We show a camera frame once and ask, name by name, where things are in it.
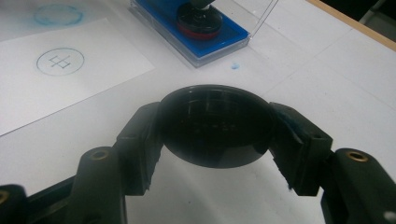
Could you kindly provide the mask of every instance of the blue circle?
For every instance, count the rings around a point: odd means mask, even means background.
[[[81,22],[82,12],[67,5],[48,5],[35,12],[35,21],[41,25],[73,25]]]

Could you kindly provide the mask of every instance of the white table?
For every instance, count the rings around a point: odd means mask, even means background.
[[[79,157],[112,146],[141,105],[196,84],[294,107],[334,139],[332,149],[363,150],[396,179],[394,51],[304,0],[280,0],[246,48],[194,68],[128,6],[103,9],[156,68],[1,136],[0,185],[20,184],[31,195],[74,175]],[[324,223],[320,197],[289,191],[270,153],[239,169],[211,170],[163,148],[150,191],[128,197],[127,208],[130,223]]]

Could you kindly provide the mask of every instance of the printed circle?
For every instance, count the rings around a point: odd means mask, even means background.
[[[84,64],[84,56],[75,49],[53,49],[42,54],[37,68],[51,76],[65,76],[75,73]]]
[[[79,23],[82,17],[82,12],[77,8],[58,4],[40,7],[35,13],[35,21],[41,25],[73,25]]]

